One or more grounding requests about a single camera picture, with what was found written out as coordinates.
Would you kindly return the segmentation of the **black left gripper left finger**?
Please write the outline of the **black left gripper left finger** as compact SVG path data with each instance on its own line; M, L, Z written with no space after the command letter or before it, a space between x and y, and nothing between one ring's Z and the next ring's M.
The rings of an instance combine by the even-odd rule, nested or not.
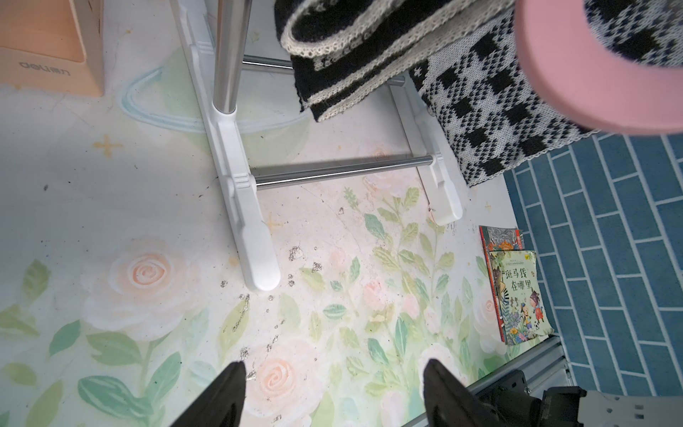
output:
M243 414L246 391L245 363L232 362L171 426L238 427Z

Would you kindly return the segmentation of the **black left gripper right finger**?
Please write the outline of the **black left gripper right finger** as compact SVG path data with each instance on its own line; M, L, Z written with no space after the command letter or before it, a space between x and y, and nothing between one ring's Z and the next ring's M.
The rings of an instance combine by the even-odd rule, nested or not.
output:
M423 371L423 398L430 426L505 426L437 359Z

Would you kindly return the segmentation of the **smiley face knit scarf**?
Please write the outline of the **smiley face knit scarf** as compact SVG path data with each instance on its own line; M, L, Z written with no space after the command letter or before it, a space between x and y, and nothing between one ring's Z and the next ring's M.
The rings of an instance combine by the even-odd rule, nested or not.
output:
M586 1L593 35L612 53L668 68L682 64L682 5L676 1ZM594 131L542 101L517 58L514 10L409 71L470 187Z

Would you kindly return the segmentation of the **pink plastic hanger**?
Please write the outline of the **pink plastic hanger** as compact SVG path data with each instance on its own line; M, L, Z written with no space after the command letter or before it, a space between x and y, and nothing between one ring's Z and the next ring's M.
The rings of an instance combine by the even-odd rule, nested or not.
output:
M680 133L682 71L636 64L592 34L581 1L519 1L519 65L534 91L580 126L627 135Z

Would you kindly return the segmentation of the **houndstooth black white scarf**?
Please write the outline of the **houndstooth black white scarf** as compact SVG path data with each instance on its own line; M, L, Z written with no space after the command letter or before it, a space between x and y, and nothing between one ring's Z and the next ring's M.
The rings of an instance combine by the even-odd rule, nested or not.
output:
M511 6L497 0L279 0L274 21L300 105L323 121Z

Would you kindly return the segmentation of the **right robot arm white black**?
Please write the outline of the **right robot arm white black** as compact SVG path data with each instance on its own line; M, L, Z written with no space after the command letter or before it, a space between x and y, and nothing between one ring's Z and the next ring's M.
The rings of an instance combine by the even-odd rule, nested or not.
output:
M505 426L681 426L682 398L620 396L557 386L540 398L528 391L515 370L483 389L478 397Z

